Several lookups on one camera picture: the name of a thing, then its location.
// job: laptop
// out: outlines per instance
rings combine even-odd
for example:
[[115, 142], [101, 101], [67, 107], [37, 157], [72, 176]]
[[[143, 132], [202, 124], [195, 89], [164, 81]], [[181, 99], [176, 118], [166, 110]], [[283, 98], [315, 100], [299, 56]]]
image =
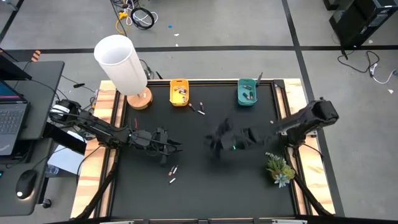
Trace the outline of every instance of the laptop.
[[0, 80], [0, 156], [12, 154], [28, 109], [29, 102]]

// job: white cable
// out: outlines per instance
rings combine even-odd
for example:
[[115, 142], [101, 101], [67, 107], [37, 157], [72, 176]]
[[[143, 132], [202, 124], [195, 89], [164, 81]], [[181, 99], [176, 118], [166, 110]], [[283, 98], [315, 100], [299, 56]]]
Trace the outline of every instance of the white cable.
[[376, 79], [375, 76], [373, 76], [373, 79], [374, 79], [374, 81], [376, 81], [377, 83], [380, 83], [380, 84], [387, 84], [387, 83], [390, 81], [391, 76], [392, 76], [393, 74], [395, 74], [396, 71], [397, 71], [397, 70], [394, 69], [394, 70], [391, 72], [390, 76], [388, 77], [387, 81], [385, 81], [385, 82], [380, 82], [379, 80]]
[[126, 18], [126, 25], [127, 26], [131, 26], [132, 24], [132, 19], [130, 17], [130, 13], [131, 13], [132, 9], [130, 9], [129, 7], [127, 9], [124, 10], [124, 13], [127, 14], [127, 18]]
[[[158, 20], [158, 18], [159, 18], [159, 16], [157, 15], [156, 12], [150, 12], [150, 13], [153, 14], [153, 15], [156, 15], [156, 19], [155, 19], [155, 21], [154, 21], [154, 23], [156, 23], [157, 20]], [[146, 19], [146, 18], [148, 17], [148, 15], [144, 16], [144, 18], [138, 18], [138, 17], [136, 16], [136, 12], [135, 12], [132, 16], [134, 17], [134, 20], [135, 20], [135, 21], [141, 21], [141, 22], [144, 23], [144, 24], [151, 25], [150, 23], [144, 21], [144, 19]]]

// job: laptop keyboard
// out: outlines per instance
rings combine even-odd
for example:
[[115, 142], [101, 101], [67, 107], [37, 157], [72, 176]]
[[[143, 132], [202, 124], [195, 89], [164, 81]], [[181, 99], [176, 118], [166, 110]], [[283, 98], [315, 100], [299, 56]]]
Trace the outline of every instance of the laptop keyboard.
[[23, 114], [23, 110], [0, 111], [0, 134], [16, 134]]

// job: white lamp shade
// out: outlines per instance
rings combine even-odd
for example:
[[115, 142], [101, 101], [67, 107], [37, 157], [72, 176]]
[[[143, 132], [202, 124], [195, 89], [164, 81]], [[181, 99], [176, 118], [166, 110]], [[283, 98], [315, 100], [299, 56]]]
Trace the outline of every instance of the white lamp shade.
[[144, 91], [147, 77], [130, 39], [123, 35], [105, 37], [95, 46], [94, 58], [126, 96]]

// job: gray floor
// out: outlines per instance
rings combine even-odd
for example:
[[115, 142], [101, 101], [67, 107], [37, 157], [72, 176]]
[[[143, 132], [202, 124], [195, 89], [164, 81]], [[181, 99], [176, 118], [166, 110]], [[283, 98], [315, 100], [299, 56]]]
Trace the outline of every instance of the gray floor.
[[[281, 0], [141, 0], [159, 21], [147, 31], [128, 28], [137, 47], [292, 45]], [[332, 12], [321, 0], [288, 0], [300, 45], [337, 45], [328, 24]], [[4, 8], [0, 4], [0, 25]], [[92, 48], [103, 37], [117, 34], [116, 18], [107, 0], [30, 0], [22, 5], [6, 38], [5, 49]], [[398, 45], [398, 14], [371, 38], [372, 45]], [[376, 77], [386, 80], [398, 68], [398, 51], [376, 51], [381, 61]], [[348, 63], [366, 68], [365, 51], [350, 55]], [[340, 51], [303, 52], [316, 97], [333, 102], [340, 120], [325, 128], [338, 188], [347, 217], [398, 220], [394, 178], [398, 165], [394, 116], [398, 107], [398, 77], [380, 85], [369, 75], [336, 61]], [[220, 51], [139, 53], [164, 78], [301, 78], [293, 51]], [[64, 75], [97, 88], [107, 79], [92, 54], [44, 54], [40, 60], [65, 61]], [[62, 79], [60, 89], [72, 100], [88, 104], [86, 89], [73, 89]], [[54, 207], [38, 207], [29, 217], [0, 218], [1, 223], [45, 223], [66, 220], [75, 193], [73, 179], [53, 179], [47, 197]]]
[[12, 9], [4, 2], [0, 2], [0, 30], [6, 25], [11, 14]]

